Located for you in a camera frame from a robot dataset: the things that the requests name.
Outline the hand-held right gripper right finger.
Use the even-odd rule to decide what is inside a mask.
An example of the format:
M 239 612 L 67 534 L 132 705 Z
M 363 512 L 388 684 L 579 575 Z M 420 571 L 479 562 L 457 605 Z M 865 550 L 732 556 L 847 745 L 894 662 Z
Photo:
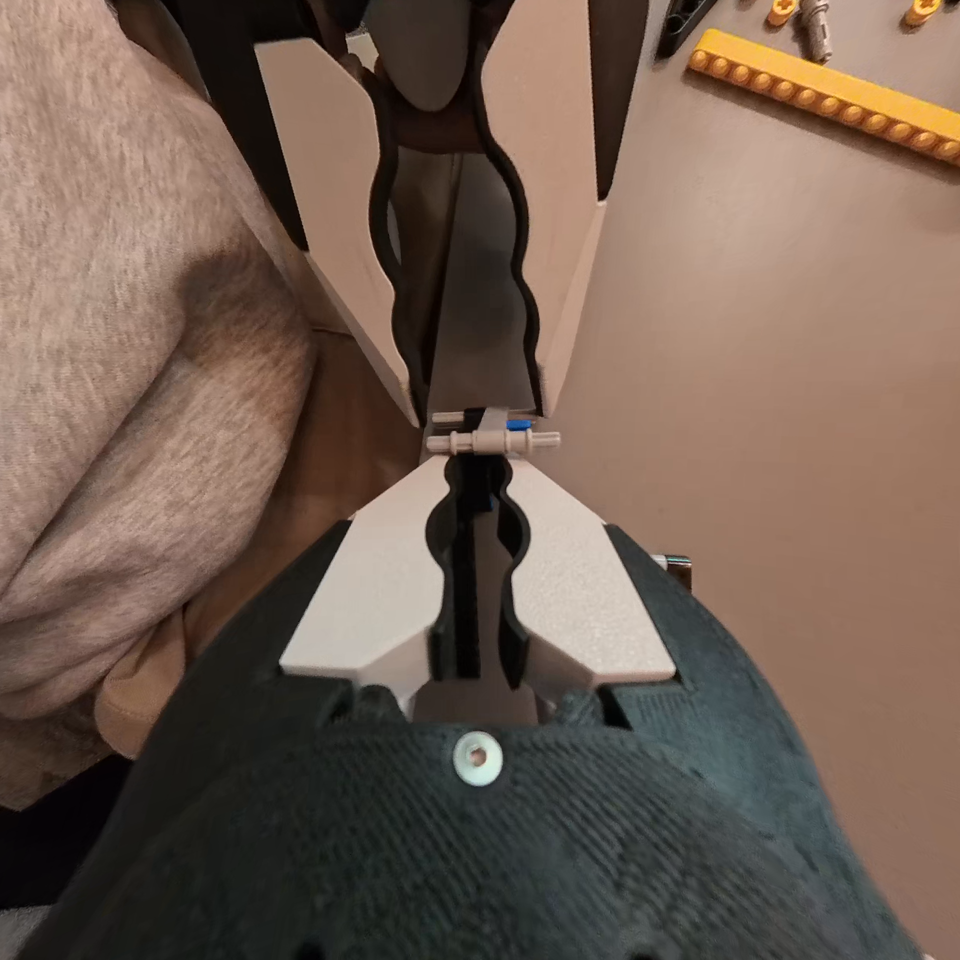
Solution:
M 510 689 L 556 708 L 571 691 L 675 680 L 605 521 L 530 462 L 502 467 L 497 535 L 510 565 L 497 644 Z

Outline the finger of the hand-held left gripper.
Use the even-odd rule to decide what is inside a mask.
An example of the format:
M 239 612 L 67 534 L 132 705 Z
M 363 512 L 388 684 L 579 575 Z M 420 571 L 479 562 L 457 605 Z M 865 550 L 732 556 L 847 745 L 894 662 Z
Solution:
M 387 228 L 390 175 L 375 103 L 361 78 L 311 38 L 261 42 L 255 56 L 319 285 L 409 423 L 421 387 L 403 356 L 400 265 Z
M 517 267 L 534 311 L 526 352 L 544 417 L 567 379 L 607 212 L 591 27 L 587 1 L 513 2 L 479 78 L 492 145 L 519 189 Z

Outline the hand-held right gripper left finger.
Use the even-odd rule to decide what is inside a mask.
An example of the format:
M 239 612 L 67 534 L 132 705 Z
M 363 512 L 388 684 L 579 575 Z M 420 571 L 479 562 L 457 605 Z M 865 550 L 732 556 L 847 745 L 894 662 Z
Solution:
M 411 716 L 454 664 L 454 491 L 433 456 L 347 524 L 279 659 L 291 676 L 389 690 Z

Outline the black and grey lego assembly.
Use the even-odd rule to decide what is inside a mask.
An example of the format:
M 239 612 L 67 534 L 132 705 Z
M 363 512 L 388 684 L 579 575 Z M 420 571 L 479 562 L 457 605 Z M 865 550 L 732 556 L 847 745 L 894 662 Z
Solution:
M 527 666 L 532 634 L 518 617 L 512 578 L 532 533 L 508 487 L 520 475 L 522 456 L 558 447 L 560 435 L 535 432 L 528 416 L 495 407 L 436 413 L 432 422 L 448 428 L 427 439 L 427 450 L 443 460 L 440 472 L 448 491 L 425 526 L 426 546 L 441 573 L 439 614 L 428 630 L 429 676 L 437 682 L 481 676 L 474 526 L 478 516 L 499 510 L 497 536 L 511 561 L 499 586 L 498 651 L 505 679 L 515 690 Z

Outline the person's left forearm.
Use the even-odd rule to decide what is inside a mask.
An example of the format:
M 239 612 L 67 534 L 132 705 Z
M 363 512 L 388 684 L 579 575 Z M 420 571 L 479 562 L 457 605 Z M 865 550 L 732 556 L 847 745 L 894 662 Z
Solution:
M 2 3 L 4 360 L 310 367 L 289 245 L 216 110 L 107 2 Z

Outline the black lego beam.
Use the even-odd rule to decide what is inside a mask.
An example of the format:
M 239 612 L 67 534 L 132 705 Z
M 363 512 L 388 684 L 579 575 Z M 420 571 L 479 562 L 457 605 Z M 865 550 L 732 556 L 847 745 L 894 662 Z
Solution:
M 672 58 L 717 1 L 669 1 L 655 48 L 659 62 Z

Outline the long yellow lego beam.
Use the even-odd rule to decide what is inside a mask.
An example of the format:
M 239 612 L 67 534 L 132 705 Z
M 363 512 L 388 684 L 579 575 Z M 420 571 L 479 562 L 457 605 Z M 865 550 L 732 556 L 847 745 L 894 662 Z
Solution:
M 959 114 L 723 30 L 706 30 L 687 69 L 953 167 Z

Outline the grey lego pin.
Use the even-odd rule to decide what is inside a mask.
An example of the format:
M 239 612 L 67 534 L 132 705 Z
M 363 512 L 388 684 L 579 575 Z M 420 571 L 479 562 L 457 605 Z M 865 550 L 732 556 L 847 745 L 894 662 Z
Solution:
M 830 1 L 798 1 L 800 24 L 810 61 L 824 66 L 834 54 L 829 22 Z

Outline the person's grey sweatshirt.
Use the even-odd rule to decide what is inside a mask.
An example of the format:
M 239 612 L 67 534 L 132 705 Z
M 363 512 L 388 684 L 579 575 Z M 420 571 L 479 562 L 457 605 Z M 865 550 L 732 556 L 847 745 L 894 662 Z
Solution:
M 244 550 L 313 370 L 276 275 L 188 294 L 198 310 L 2 594 L 2 810 L 27 810 L 114 751 L 104 678 Z

